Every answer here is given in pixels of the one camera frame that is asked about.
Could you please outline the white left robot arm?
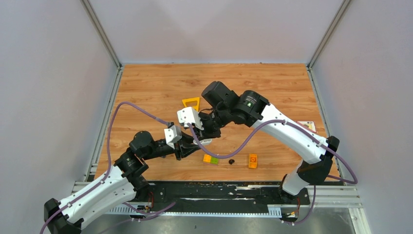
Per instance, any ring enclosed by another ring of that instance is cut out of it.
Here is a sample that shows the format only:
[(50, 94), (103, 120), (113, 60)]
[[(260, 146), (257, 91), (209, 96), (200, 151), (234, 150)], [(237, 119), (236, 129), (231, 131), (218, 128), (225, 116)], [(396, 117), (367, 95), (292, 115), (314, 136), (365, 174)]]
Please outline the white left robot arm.
[(149, 196), (143, 172), (146, 160), (175, 155), (181, 160), (199, 150), (192, 136), (166, 129), (166, 137), (154, 140), (148, 131), (135, 134), (129, 147), (114, 165), (78, 192), (62, 200), (44, 204), (44, 221), (52, 234), (79, 234), (108, 210), (130, 200)]

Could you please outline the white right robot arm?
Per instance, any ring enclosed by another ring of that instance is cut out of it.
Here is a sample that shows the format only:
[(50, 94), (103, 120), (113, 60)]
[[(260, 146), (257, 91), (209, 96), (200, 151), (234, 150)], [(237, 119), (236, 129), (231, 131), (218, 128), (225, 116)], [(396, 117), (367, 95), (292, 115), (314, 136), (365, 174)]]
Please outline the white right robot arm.
[(252, 90), (239, 96), (222, 82), (214, 81), (203, 90), (202, 97), (212, 111), (199, 114), (203, 129), (197, 134), (201, 139), (220, 137), (221, 129), (233, 122), (269, 134), (302, 158), (299, 166), (282, 180), (278, 197), (283, 203), (293, 202), (304, 187), (318, 185), (328, 177), (340, 143), (338, 138), (325, 138), (305, 129)]

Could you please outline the white earbud charging case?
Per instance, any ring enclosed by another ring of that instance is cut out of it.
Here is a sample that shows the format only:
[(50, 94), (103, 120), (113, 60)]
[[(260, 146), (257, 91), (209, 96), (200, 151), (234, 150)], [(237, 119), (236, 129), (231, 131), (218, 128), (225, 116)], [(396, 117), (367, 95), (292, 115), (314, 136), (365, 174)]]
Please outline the white earbud charging case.
[(201, 145), (209, 145), (212, 142), (212, 139), (203, 139), (203, 140), (199, 140), (199, 142)]

